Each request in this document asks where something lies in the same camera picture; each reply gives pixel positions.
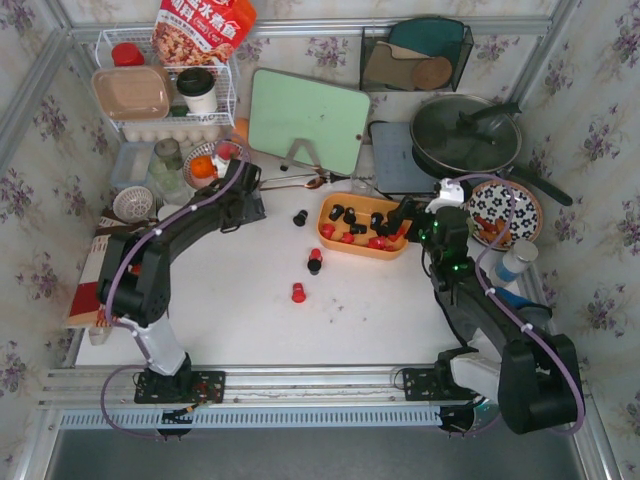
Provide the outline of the black capsule numbered four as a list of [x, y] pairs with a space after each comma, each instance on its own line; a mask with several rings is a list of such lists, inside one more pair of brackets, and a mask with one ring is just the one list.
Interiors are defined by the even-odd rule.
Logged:
[[373, 212], [370, 216], [370, 228], [377, 231], [384, 221], [384, 215], [380, 212]]

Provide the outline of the orange plastic storage basket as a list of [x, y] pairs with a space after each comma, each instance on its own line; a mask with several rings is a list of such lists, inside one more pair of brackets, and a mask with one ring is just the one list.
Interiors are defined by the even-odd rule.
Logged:
[[318, 214], [316, 232], [330, 250], [379, 260], [394, 260], [409, 246], [411, 226], [404, 220], [395, 233], [388, 233], [388, 214], [398, 202], [351, 193], [325, 198]]

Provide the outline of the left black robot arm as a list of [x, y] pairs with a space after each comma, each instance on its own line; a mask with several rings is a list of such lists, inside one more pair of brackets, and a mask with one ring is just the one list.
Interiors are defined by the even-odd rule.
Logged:
[[231, 233], [264, 219], [260, 179], [260, 167], [233, 160], [223, 178], [197, 190], [157, 225], [110, 236], [96, 296], [109, 325], [127, 330], [146, 362], [136, 381], [135, 403], [220, 399], [224, 376], [193, 370], [170, 325], [171, 264], [214, 231]]

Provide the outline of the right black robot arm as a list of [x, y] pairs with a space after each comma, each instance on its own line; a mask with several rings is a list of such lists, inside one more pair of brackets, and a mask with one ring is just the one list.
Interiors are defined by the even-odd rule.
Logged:
[[409, 400], [479, 395], [497, 404], [510, 430], [553, 427], [577, 432], [585, 419], [576, 349], [564, 334], [550, 335], [511, 306], [468, 254], [469, 215], [435, 199], [405, 197], [387, 215], [387, 231], [410, 221], [408, 237], [422, 247], [421, 264], [434, 298], [461, 345], [435, 364], [404, 373]]

